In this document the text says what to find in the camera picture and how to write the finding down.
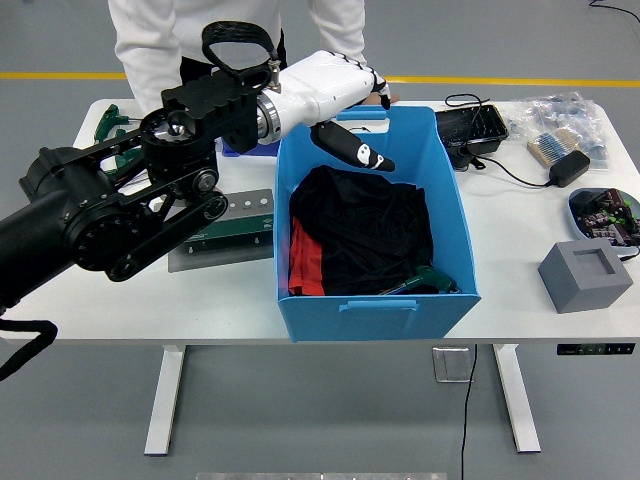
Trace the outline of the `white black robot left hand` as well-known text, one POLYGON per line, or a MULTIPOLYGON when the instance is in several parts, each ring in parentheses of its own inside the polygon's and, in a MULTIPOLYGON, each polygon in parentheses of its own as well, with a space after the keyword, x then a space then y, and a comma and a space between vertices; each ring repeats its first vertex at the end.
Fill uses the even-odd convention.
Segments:
POLYGON ((339 113, 361 104, 371 94, 379 97, 384 109, 391 107, 390 88, 374 69, 340 53, 318 51, 287 67, 277 88, 262 91, 259 108, 264 125, 259 142, 280 141, 295 127, 306 125, 312 142, 340 161, 356 168, 392 172, 393 161, 334 122, 339 113))

